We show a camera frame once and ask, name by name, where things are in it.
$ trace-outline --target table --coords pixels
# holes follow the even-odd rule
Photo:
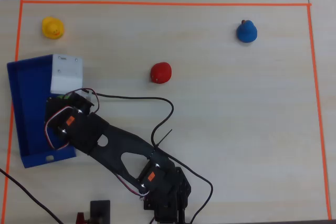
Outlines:
[[[5,67],[5,63],[14,59],[19,4],[17,1],[1,4],[6,7],[0,17],[5,27],[0,31],[1,38],[4,37],[0,43],[5,52]],[[40,34],[41,19],[50,14],[66,24],[66,34],[61,40],[51,41]],[[258,24],[259,30],[257,41],[249,46],[234,38],[235,28],[246,18]],[[327,219],[305,7],[95,5],[92,8],[25,4],[19,59],[53,52],[83,57],[85,86],[99,92],[155,94],[174,102],[173,117],[157,133],[160,138],[173,129],[162,148],[208,177],[215,188],[211,202],[195,223]],[[324,59],[328,66],[329,58]],[[164,86],[150,84],[146,78],[149,68],[160,61],[169,61],[173,67],[173,78]],[[3,89],[7,92],[1,98],[4,123],[0,129],[5,140],[0,160],[5,167],[11,98],[5,69],[2,74]],[[320,87],[324,116],[328,111],[323,110],[323,83]],[[326,86],[325,92],[329,90],[332,87]],[[102,117],[146,140],[155,123],[169,111],[160,102],[102,100],[102,107]],[[73,223],[76,212],[88,209],[89,201],[94,199],[111,199],[112,223],[147,223],[151,219],[152,213],[143,211],[141,202],[128,194],[104,167],[85,155],[24,169],[15,131],[10,173],[65,223]],[[332,132],[325,136],[328,146]],[[131,172],[139,171],[142,160],[137,157],[125,160],[127,167],[134,161],[139,161],[139,166],[132,167]],[[208,187],[191,174],[187,177],[193,191],[186,212],[190,218],[206,198]],[[7,195],[6,223],[53,223],[15,185],[9,183]]]

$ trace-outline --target orange label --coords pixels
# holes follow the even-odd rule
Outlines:
[[[69,117],[69,119],[67,120],[67,125],[70,126],[70,124],[73,123],[74,120],[75,118],[73,116]]]
[[[153,180],[153,178],[155,177],[155,173],[152,172],[149,176],[148,176],[148,180],[151,182]]]

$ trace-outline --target yellow rubber duck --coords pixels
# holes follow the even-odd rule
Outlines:
[[[58,39],[64,34],[63,22],[58,18],[46,17],[42,21],[42,32],[49,39]]]

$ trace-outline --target black cable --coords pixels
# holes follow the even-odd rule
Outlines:
[[[167,103],[170,104],[170,106],[172,107],[172,110],[170,111],[169,115],[161,122],[159,123],[152,131],[152,134],[151,134],[151,142],[152,142],[152,145],[154,146],[154,148],[157,147],[157,145],[155,144],[154,142],[154,134],[155,132],[157,131],[157,129],[162,125],[164,124],[170,117],[171,115],[173,114],[174,112],[174,104],[169,101],[168,99],[166,98],[162,98],[162,97],[121,97],[119,95],[108,95],[108,94],[101,94],[101,93],[97,93],[97,96],[99,97],[106,97],[106,98],[117,98],[117,99],[127,99],[127,100],[161,100],[161,101],[165,101]]]
[[[167,152],[161,150],[160,148],[157,148],[160,152],[162,152],[164,155],[166,155],[167,157],[169,157],[170,159],[172,159],[173,161],[179,163],[180,165],[182,165],[184,168],[186,168],[189,172],[191,172],[192,174],[194,174],[196,177],[200,178],[201,180],[207,182],[210,185],[210,194],[208,196],[208,198],[206,199],[206,201],[203,203],[203,205],[199,208],[199,210],[197,210],[197,212],[194,214],[193,218],[191,219],[190,223],[193,223],[194,219],[196,218],[196,216],[198,215],[198,213],[200,211],[202,211],[202,209],[206,206],[206,204],[208,204],[212,193],[214,191],[214,187],[211,184],[211,182],[209,180],[207,180],[206,178],[202,177],[201,175],[195,173],[193,170],[191,170],[187,165],[183,164],[181,161],[179,161],[177,158],[173,157],[172,155],[168,154]]]
[[[206,201],[203,203],[203,205],[199,208],[199,210],[194,214],[193,218],[191,219],[191,222],[190,223],[193,223],[194,219],[196,218],[196,216],[198,215],[198,213],[200,211],[202,211],[202,209],[206,206],[206,204],[209,202],[211,196],[212,196],[212,193],[214,191],[214,187],[213,185],[211,184],[211,182],[209,180],[207,180],[206,178],[202,177],[201,175],[197,174],[196,172],[194,172],[193,170],[191,170],[187,165],[183,164],[181,161],[179,161],[177,158],[173,157],[172,155],[168,154],[167,152],[163,151],[162,149],[158,148],[158,145],[159,144],[156,144],[155,141],[154,141],[154,134],[155,132],[157,131],[157,129],[162,125],[164,124],[170,117],[171,115],[173,114],[174,112],[174,105],[171,101],[169,101],[168,99],[166,98],[162,98],[162,97],[122,97],[122,96],[119,96],[119,95],[107,95],[107,94],[101,94],[101,93],[97,93],[98,96],[100,97],[106,97],[106,98],[118,98],[118,99],[128,99],[128,100],[161,100],[161,101],[165,101],[167,103],[170,104],[170,106],[172,107],[169,115],[161,122],[159,123],[152,131],[152,134],[151,134],[151,142],[152,142],[152,145],[154,146],[154,149],[156,150],[159,150],[160,152],[162,152],[164,155],[166,155],[167,157],[169,157],[170,159],[172,159],[173,161],[177,162],[178,164],[182,165],[184,168],[186,168],[189,172],[191,172],[192,174],[194,174],[196,177],[200,178],[201,180],[207,182],[209,185],[210,185],[210,194],[208,196],[208,198],[206,199]]]
[[[53,214],[53,212],[51,212],[45,205],[43,205],[30,192],[28,192],[28,190],[23,185],[21,185],[15,178],[13,178],[11,175],[9,175],[8,173],[6,173],[1,168],[0,168],[0,172],[3,175],[5,175],[7,178],[9,178],[11,181],[13,181],[18,187],[20,187],[22,189],[22,191],[24,191],[29,196],[29,198],[31,198],[33,200],[33,202],[35,202],[36,204],[38,204],[44,211],[46,211],[48,214],[50,214],[59,224],[64,224],[60,219],[57,218],[56,215]]]
[[[149,222],[149,224],[152,224],[154,220],[155,220],[155,217],[153,217],[153,218],[151,219],[151,221]]]

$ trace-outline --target cable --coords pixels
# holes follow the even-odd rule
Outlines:
[[[114,173],[114,172],[112,172],[114,175],[115,175],[115,177],[117,177],[117,179],[127,188],[127,190],[128,191],[130,191],[131,193],[133,193],[133,194],[135,194],[135,195],[137,195],[137,196],[140,196],[140,197],[144,197],[144,196],[146,196],[147,194],[149,194],[149,192],[150,191],[148,191],[147,193],[145,193],[145,194],[141,194],[141,193],[137,193],[136,191],[134,191],[132,188],[130,188],[127,184],[126,184],[126,182],[125,181],[123,181],[122,180],[122,178],[118,175],[118,174],[116,174],[116,173]]]
[[[50,123],[50,121],[51,121],[52,119],[54,119],[57,115],[59,115],[60,113],[62,113],[62,112],[63,112],[64,110],[66,110],[66,109],[72,109],[72,107],[70,107],[70,106],[65,106],[63,109],[60,109],[59,111],[57,111],[51,118],[49,118],[49,120],[46,122],[46,125],[45,125],[45,127],[44,127],[44,134],[45,134],[45,136],[46,136],[46,138],[47,138],[47,141],[48,141],[50,147],[53,148],[54,150],[57,150],[57,151],[58,151],[58,150],[61,150],[61,149],[63,149],[63,148],[65,148],[65,147],[67,147],[67,146],[69,145],[69,142],[66,143],[65,145],[63,145],[62,147],[56,149],[56,148],[53,146],[53,144],[52,144],[52,142],[51,142],[51,140],[50,140],[50,138],[49,138],[49,134],[48,134],[48,131],[47,131],[47,127],[48,127],[48,124]]]
[[[149,222],[149,224],[152,224],[154,220],[155,220],[155,217],[153,217],[153,218],[151,219],[151,221]]]
[[[193,175],[195,175],[196,177],[200,178],[201,180],[207,182],[209,185],[210,185],[210,193],[209,193],[209,196],[208,198],[205,200],[205,202],[203,203],[203,205],[196,211],[196,213],[194,214],[192,220],[190,223],[193,223],[194,219],[196,218],[196,216],[199,214],[199,212],[202,211],[202,209],[206,206],[206,204],[208,204],[211,196],[212,196],[212,193],[214,191],[214,187],[212,185],[212,183],[207,180],[206,178],[202,177],[201,175],[197,174],[196,172],[194,172],[192,169],[190,169],[187,165],[183,164],[181,161],[179,161],[177,158],[173,157],[172,155],[168,154],[167,152],[163,151],[162,149],[160,149],[158,147],[159,142],[158,144],[155,143],[154,141],[154,135],[155,135],[155,132],[157,131],[157,129],[162,125],[164,124],[170,117],[171,115],[173,114],[174,112],[174,105],[171,101],[169,101],[168,99],[166,98],[161,98],[161,97],[122,97],[122,96],[119,96],[119,95],[107,95],[107,94],[101,94],[101,93],[97,93],[97,96],[100,96],[100,97],[106,97],[106,98],[118,98],[118,99],[128,99],[128,100],[161,100],[161,101],[165,101],[167,103],[170,104],[170,106],[172,107],[169,115],[162,121],[160,122],[152,131],[152,134],[151,134],[151,142],[152,142],[152,145],[154,146],[154,149],[155,150],[159,150],[160,152],[162,152],[164,155],[166,155],[168,158],[172,159],[173,161],[177,162],[178,164],[182,165],[184,168],[186,168],[189,172],[191,172]]]
[[[4,170],[0,168],[0,172],[5,175],[7,178],[9,178],[11,181],[13,181],[18,187],[22,189],[26,193],[26,195],[29,196],[36,204],[38,204],[44,211],[46,211],[48,214],[50,214],[59,224],[64,224],[60,219],[57,218],[56,215],[54,215],[53,212],[51,212],[45,205],[43,205],[40,201],[38,201],[23,185],[21,185],[15,178],[13,178],[11,175],[6,173]]]
[[[195,173],[193,170],[191,170],[187,165],[183,164],[181,161],[179,161],[177,158],[173,157],[172,155],[168,154],[167,152],[161,150],[160,148],[158,148],[158,150],[160,152],[162,152],[164,155],[166,155],[167,157],[169,157],[170,159],[172,159],[173,161],[179,163],[180,165],[182,165],[184,168],[186,168],[189,172],[191,172],[192,174],[194,174],[196,177],[200,178],[201,180],[207,182],[209,185],[210,185],[210,194],[208,196],[208,198],[206,199],[206,201],[203,203],[203,205],[199,208],[199,210],[197,210],[197,212],[194,214],[193,218],[191,219],[190,223],[192,224],[194,219],[196,218],[196,216],[198,215],[198,213],[200,211],[202,211],[202,209],[206,206],[206,204],[208,204],[211,196],[212,196],[212,193],[214,191],[214,187],[213,185],[211,184],[211,182],[209,180],[207,180],[206,178],[202,177],[201,175]]]
[[[87,90],[85,90],[86,88],[83,88],[82,90],[86,93],[89,93]],[[122,97],[122,96],[119,96],[119,95],[108,95],[108,94],[101,94],[101,93],[97,93],[97,96],[99,97],[106,97],[106,98],[117,98],[117,99],[127,99],[127,100],[161,100],[161,101],[165,101],[167,103],[170,104],[170,106],[172,107],[169,115],[161,122],[159,123],[152,131],[152,134],[151,134],[151,142],[152,142],[152,145],[154,146],[154,148],[157,147],[157,145],[155,144],[154,142],[154,134],[155,132],[157,131],[157,129],[162,125],[164,124],[170,117],[171,115],[173,114],[174,112],[174,104],[169,101],[168,99],[166,98],[162,98],[162,97]]]

